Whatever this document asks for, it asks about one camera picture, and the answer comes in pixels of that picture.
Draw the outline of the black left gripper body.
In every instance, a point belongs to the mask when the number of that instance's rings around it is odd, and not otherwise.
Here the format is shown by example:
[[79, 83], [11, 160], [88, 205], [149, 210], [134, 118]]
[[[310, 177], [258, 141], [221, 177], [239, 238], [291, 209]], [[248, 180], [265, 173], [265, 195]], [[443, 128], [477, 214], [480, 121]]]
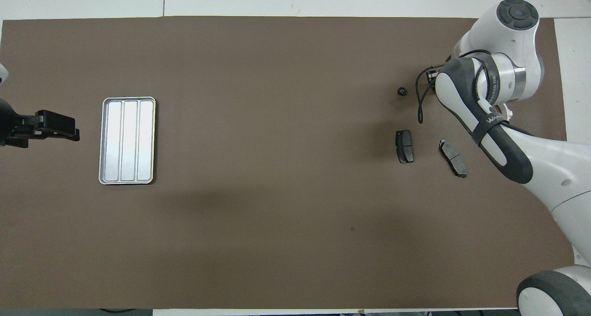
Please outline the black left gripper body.
[[21, 115], [5, 101], [0, 100], [0, 145], [28, 147], [30, 140], [44, 140], [46, 135], [36, 129], [40, 123], [37, 115]]

